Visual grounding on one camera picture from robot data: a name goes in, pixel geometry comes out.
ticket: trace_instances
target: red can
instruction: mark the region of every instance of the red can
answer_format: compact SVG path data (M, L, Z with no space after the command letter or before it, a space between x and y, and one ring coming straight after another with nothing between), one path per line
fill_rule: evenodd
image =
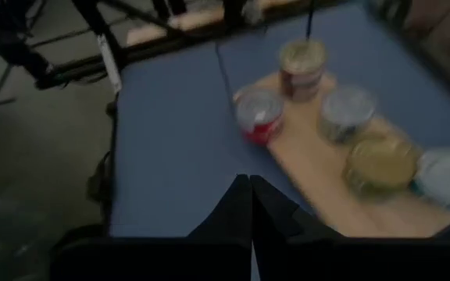
M322 43L300 40L287 43L280 51L280 85L293 101L308 101L319 91L326 51Z
M259 87L243 89L238 95L236 116L243 133L254 143L268 144L282 127L282 97Z

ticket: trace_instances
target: table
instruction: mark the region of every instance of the table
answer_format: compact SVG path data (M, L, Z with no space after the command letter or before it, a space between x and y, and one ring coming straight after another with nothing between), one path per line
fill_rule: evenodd
M236 90L277 70L280 46L302 37L305 22L287 20L123 71L113 236L186 236L238 173L264 176L310 210L268 152L241 137L231 105ZM450 89L359 4L318 12L313 26L339 84L373 92L383 115L425 148L450 146Z

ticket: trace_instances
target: gold can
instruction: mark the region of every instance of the gold can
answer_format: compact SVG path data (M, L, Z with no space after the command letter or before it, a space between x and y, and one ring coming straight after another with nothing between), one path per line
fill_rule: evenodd
M418 156L412 144L397 138L361 140L348 155L343 177L360 197L386 199L409 187Z
M324 45L314 40L287 43L280 50L280 85L293 101L308 101L319 91L327 55Z

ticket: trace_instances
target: yellow can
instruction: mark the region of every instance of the yellow can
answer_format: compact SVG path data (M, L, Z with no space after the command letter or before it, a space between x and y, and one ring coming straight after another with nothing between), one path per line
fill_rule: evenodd
M412 144L397 138L361 140L348 155L343 177L359 196L385 199L408 188L418 155Z

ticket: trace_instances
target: wooden tray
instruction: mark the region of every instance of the wooden tray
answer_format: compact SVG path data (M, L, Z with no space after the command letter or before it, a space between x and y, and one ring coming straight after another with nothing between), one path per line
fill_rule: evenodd
M278 91L278 73L264 77L257 86ZM341 174L349 146L335 146L317 131L321 98L336 86L325 74L317 97L309 102L286 101L284 128L268 146L304 198L329 226L348 237L430 237L450 224L450 211L404 192L389 201L359 200ZM381 117L367 129L407 137Z

